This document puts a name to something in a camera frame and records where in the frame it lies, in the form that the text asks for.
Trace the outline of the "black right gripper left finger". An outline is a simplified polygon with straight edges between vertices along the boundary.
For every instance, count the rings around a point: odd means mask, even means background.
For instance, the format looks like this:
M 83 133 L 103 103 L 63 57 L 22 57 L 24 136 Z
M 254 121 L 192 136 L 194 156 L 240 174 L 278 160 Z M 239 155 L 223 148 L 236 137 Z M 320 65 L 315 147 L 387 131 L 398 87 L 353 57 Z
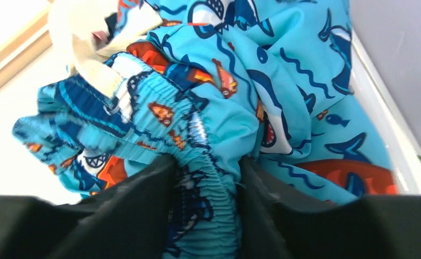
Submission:
M 176 170 L 161 156 L 75 205 L 0 196 L 0 258 L 160 258 Z

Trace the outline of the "teal fish print shorts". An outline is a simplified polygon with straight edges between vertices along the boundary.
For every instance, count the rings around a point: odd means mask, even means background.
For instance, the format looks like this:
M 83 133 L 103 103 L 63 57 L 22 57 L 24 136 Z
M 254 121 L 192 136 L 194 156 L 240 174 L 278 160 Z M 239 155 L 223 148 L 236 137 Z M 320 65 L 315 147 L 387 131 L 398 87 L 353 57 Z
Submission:
M 239 162 L 343 205 L 396 194 L 384 143 L 350 88 L 348 1 L 120 1 L 142 39 L 38 90 L 13 135 L 83 198 L 157 157 L 178 161 L 160 258 L 241 258 Z

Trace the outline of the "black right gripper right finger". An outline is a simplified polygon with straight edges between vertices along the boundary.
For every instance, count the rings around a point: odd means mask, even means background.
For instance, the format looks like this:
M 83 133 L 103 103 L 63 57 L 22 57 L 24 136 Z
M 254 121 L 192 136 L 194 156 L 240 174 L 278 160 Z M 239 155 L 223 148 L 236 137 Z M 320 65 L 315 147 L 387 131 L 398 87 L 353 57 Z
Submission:
M 312 198 L 252 159 L 240 161 L 243 258 L 421 258 L 421 196 L 346 205 Z

